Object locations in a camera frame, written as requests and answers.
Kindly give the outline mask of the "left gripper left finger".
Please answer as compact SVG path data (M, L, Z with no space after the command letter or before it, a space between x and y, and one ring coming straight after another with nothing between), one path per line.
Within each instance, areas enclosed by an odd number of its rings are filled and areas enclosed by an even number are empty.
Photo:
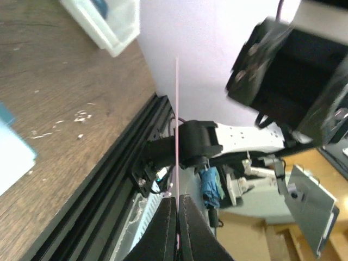
M176 259L177 205L174 197L163 198L148 228L125 260L165 261Z

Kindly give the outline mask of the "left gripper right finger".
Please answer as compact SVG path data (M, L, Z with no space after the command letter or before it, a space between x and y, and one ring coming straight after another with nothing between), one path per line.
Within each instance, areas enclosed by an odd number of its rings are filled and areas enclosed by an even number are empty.
M179 260L233 260L217 241L202 213L188 195L179 197Z

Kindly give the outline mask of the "blue card holder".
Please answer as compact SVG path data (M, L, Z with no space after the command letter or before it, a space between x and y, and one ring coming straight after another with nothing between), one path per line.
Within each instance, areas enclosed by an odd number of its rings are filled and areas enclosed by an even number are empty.
M12 129L15 117L1 103L1 194L35 165L37 153Z

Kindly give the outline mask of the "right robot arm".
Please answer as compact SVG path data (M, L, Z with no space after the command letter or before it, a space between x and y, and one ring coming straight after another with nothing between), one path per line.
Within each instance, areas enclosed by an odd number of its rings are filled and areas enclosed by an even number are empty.
M347 133L347 1L142 1L157 93L185 122L156 167L291 155Z

